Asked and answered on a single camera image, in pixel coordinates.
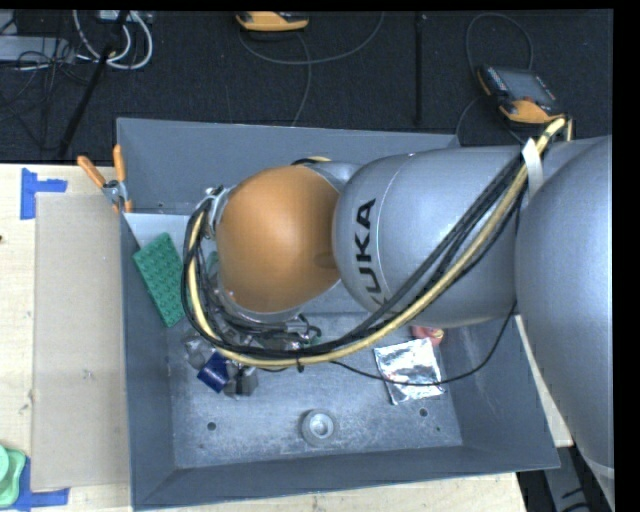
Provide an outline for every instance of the gray tray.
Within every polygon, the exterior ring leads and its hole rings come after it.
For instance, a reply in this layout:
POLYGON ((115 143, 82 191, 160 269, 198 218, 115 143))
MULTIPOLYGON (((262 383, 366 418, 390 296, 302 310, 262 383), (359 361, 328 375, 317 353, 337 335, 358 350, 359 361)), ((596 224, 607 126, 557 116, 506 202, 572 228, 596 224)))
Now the gray tray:
MULTIPOLYGON (((364 164, 457 145, 450 135, 119 119, 117 138, 138 213, 189 214, 204 189, 312 155, 364 164)), ((143 510, 334 491, 559 466, 537 388, 511 319, 490 362, 437 397, 392 405, 384 383, 335 365, 260 372, 233 400, 196 379, 181 344, 186 319, 167 329, 132 260, 121 221, 132 505, 143 510), (300 422, 329 409, 335 440, 307 444, 300 422)), ((365 315, 341 285, 309 316, 326 337, 365 315)), ((450 329, 436 356, 443 377, 477 366, 502 320, 450 329)), ((379 342, 409 339, 400 329, 379 342)), ((345 362, 376 373, 372 350, 345 362)))

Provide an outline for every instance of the black pole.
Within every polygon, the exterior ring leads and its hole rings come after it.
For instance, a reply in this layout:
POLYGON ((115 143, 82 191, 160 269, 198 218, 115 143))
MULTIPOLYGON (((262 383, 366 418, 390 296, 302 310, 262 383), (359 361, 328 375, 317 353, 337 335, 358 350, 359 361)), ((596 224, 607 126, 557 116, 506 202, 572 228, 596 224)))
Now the black pole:
POLYGON ((91 95, 93 94, 93 90, 98 85, 98 80, 100 80, 100 76, 104 71, 105 66, 107 65, 107 60, 109 59, 109 55, 114 50, 118 41, 120 39, 120 32, 122 31, 122 27, 125 24, 127 17, 129 16, 129 10, 123 9, 118 13, 118 17, 116 18, 116 22, 113 24, 111 32, 109 34, 109 40, 107 44, 105 44, 102 54, 100 55, 100 60, 98 61, 98 65, 96 66, 93 75, 91 75, 91 79, 89 80, 89 84, 84 91, 82 99, 80 103, 76 107, 69 124, 67 125, 67 129, 62 136, 60 141, 60 148, 58 149, 58 160, 63 160, 65 155, 67 154, 67 150, 69 149, 69 145, 71 144, 71 140, 76 133, 78 125, 80 124, 80 120, 82 119, 82 114, 84 114, 85 109, 87 108, 87 104, 91 99, 91 95))
POLYGON ((416 126, 422 126, 422 28, 427 16, 422 12, 416 13, 416 126))

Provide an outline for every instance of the blue tape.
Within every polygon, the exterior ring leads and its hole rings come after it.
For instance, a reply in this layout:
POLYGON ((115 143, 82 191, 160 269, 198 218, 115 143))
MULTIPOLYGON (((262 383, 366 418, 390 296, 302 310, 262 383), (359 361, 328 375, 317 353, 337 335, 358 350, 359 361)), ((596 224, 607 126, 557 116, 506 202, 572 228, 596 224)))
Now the blue tape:
POLYGON ((64 192, 65 180, 48 179, 38 181, 38 175, 22 168, 22 196, 20 198, 20 219, 33 219, 36 216, 36 192, 64 192))

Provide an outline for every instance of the black carpet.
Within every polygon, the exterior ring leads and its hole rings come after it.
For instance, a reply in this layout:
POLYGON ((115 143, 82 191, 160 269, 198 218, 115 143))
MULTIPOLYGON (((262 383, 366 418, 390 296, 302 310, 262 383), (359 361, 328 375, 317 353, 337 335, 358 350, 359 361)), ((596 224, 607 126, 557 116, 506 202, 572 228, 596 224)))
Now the black carpet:
MULTIPOLYGON (((78 19, 100 51, 111 25, 94 14, 81 10, 78 19)), ((613 10, 309 14, 303 32, 258 41, 240 31, 231 11, 155 11, 151 60, 133 71, 105 69, 64 161, 86 154, 110 165, 118 117, 429 133, 454 133, 459 124, 463 145, 515 143, 470 62, 531 64, 574 117, 576 138, 612 131, 613 10), (309 58, 316 63, 304 64, 309 58)), ((70 10, 19 9, 16 26, 87 54, 70 10)), ((140 60, 148 45, 137 25, 128 26, 140 60)), ((78 59, 38 71, 3 63, 0 161, 58 161, 95 69, 78 59)))

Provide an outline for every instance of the silver foil wrapper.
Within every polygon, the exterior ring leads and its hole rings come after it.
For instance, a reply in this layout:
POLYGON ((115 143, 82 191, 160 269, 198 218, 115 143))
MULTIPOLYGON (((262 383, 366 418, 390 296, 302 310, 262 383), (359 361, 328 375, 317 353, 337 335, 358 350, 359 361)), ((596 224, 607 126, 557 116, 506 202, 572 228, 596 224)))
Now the silver foil wrapper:
MULTIPOLYGON (((441 380, 440 368, 429 338, 374 348, 373 352, 378 370, 385 379, 416 384, 431 384, 441 380)), ((412 386, 387 381, 385 384, 394 405, 444 393, 444 389, 438 385, 412 386)))

